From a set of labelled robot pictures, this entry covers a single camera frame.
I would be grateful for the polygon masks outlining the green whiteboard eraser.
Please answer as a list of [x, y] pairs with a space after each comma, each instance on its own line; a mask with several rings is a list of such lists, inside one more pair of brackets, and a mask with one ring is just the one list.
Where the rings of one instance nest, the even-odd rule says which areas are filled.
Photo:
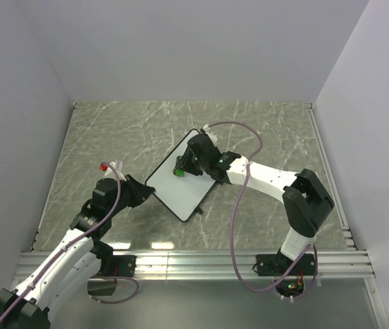
[[173, 168], [173, 175], [177, 177], [184, 177], [185, 171], [184, 171], [184, 157], [183, 156], [177, 156], [175, 160], [175, 166]]

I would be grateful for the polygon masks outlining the small black-framed whiteboard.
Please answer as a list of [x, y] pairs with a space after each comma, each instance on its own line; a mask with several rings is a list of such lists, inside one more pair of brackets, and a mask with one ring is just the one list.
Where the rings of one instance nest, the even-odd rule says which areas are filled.
[[147, 186], [155, 189], [153, 195], [158, 201], [182, 222], [200, 210], [201, 202], [215, 184], [206, 174], [186, 173], [183, 177], [173, 174], [177, 157], [184, 154], [187, 142], [197, 134], [199, 130], [191, 129], [145, 180]]

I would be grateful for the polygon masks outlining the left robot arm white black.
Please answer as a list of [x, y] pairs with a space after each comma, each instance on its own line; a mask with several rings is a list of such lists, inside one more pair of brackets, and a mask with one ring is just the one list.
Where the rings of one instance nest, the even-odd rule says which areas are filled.
[[124, 208], [145, 202], [155, 189], [125, 178], [100, 179], [58, 246], [11, 291], [0, 290], [0, 328], [49, 328], [65, 301], [93, 277], [135, 282], [134, 256], [118, 257], [101, 238]]

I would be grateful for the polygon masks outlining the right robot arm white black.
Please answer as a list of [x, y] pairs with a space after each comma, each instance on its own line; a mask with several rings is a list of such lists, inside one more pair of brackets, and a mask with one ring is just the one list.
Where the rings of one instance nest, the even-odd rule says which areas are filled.
[[173, 174], [181, 177], [185, 173], [205, 173], [219, 184], [245, 186], [280, 201], [290, 229], [279, 249], [277, 264], [286, 274], [301, 267], [299, 254], [334, 209], [333, 199], [315, 172], [282, 171], [232, 151], [221, 152], [205, 132], [189, 139], [185, 152], [176, 157]]

